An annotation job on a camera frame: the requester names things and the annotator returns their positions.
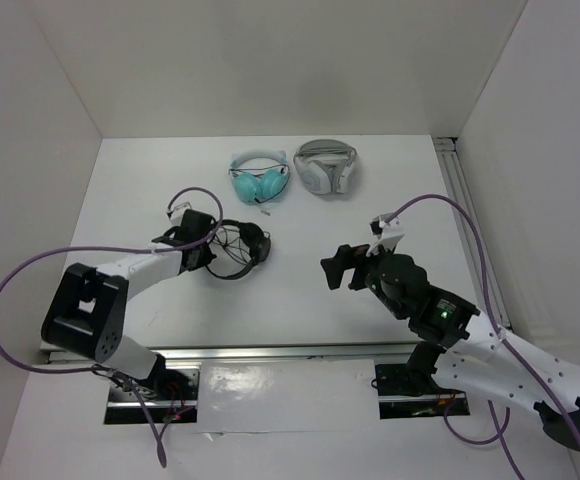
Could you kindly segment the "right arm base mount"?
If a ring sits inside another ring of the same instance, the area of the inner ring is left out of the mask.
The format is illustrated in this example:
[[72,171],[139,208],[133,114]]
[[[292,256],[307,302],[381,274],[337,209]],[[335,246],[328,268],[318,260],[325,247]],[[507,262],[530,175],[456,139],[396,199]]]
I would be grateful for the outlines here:
[[450,416],[470,415],[464,392],[416,378],[405,364],[376,364],[371,386],[378,394],[382,420],[442,417],[447,407]]

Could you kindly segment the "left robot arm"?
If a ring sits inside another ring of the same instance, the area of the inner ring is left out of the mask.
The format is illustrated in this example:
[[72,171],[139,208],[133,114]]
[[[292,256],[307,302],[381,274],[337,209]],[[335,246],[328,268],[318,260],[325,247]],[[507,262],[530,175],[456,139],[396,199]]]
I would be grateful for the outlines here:
[[187,394],[188,378],[167,368],[163,355],[126,336],[124,321],[133,297],[211,262],[208,242],[215,227],[211,215],[186,209],[153,240],[147,254],[98,266],[70,265],[42,324],[42,340],[125,375],[146,399]]

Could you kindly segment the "black headphones with cable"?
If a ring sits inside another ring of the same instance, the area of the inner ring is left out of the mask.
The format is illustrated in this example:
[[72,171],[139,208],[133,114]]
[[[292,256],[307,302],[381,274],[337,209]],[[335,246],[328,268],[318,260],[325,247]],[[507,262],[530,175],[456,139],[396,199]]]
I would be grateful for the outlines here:
[[225,219],[212,244],[219,246],[233,261],[241,266],[235,273],[220,275],[211,270],[205,270],[214,278],[224,281],[236,281],[247,276],[256,266],[264,263],[271,251],[270,234],[253,222],[240,222]]

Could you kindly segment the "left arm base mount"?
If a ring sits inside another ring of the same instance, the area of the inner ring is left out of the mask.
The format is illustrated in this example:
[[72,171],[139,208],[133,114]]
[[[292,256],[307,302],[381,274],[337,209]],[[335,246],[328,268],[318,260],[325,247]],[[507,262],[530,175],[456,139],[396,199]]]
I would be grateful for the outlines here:
[[198,419],[198,367],[177,369],[168,374],[156,391],[135,385],[145,403],[146,416],[133,391],[120,380],[112,380],[106,402],[105,425],[146,425],[151,419],[157,426],[165,422],[193,424]]

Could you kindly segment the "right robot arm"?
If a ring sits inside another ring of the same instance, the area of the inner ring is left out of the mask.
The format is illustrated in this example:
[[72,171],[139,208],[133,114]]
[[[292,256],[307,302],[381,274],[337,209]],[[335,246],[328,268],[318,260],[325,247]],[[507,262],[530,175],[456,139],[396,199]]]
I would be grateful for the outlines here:
[[535,418],[553,441],[580,451],[580,366],[513,332],[464,298],[430,283],[409,255],[384,248],[341,245],[321,260],[330,289],[369,290],[418,338],[406,379],[418,392],[435,385],[476,394]]

